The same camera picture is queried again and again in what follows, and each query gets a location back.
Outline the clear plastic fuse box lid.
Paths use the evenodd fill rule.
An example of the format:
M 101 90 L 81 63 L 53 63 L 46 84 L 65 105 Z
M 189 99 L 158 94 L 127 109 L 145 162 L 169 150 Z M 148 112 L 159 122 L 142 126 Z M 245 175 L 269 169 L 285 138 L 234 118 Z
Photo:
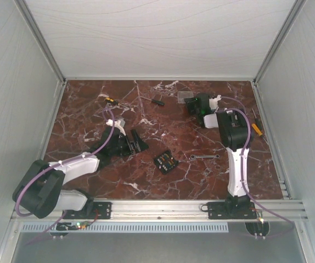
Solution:
M 179 104 L 185 104 L 186 102 L 194 100 L 193 92 L 181 91 L 177 92 L 177 102 Z

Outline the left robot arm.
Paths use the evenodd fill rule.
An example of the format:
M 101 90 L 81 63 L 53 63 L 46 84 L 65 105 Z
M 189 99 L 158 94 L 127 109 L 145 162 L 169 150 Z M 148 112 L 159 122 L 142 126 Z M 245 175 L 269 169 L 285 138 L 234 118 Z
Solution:
M 82 190 L 64 190 L 63 185 L 83 175 L 95 173 L 111 163 L 113 157 L 128 157 L 149 148 L 138 133 L 132 129 L 129 138 L 123 128 L 106 127 L 99 141 L 82 154 L 57 162 L 34 161 L 13 192 L 15 210 L 24 216 L 39 219 L 55 210 L 75 211 L 88 218 L 95 210 L 94 200 Z

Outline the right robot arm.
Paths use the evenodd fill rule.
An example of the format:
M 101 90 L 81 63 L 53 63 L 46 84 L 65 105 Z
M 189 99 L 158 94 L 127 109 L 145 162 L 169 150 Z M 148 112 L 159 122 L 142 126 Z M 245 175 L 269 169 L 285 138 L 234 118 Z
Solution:
M 237 99 L 199 93 L 192 98 L 184 98 L 190 115 L 195 115 L 199 124 L 207 129 L 218 128 L 221 143 L 226 148 L 229 164 L 229 183 L 227 197 L 222 204 L 209 204 L 208 211 L 220 216 L 237 218 L 251 212 L 251 198 L 248 187 L 248 154 L 252 131 L 245 106 L 239 108 L 220 108 L 222 99 L 240 102 Z

